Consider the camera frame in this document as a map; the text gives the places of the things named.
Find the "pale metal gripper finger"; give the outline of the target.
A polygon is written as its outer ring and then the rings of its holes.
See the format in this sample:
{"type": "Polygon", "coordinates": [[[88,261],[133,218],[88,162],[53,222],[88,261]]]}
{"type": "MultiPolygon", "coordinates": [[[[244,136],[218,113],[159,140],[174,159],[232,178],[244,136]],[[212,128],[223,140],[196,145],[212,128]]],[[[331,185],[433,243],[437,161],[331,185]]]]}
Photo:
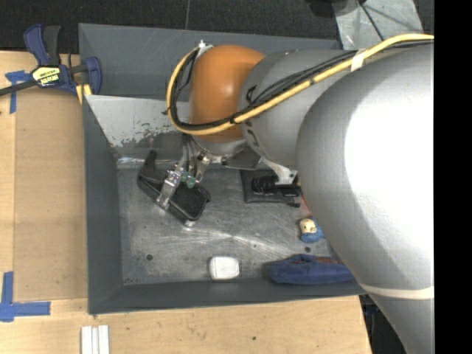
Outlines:
{"type": "Polygon", "coordinates": [[[162,209],[168,209],[170,205],[170,199],[173,197],[178,185],[181,181],[180,171],[169,171],[166,179],[163,181],[162,188],[159,192],[159,196],[156,199],[156,203],[162,209]]]}

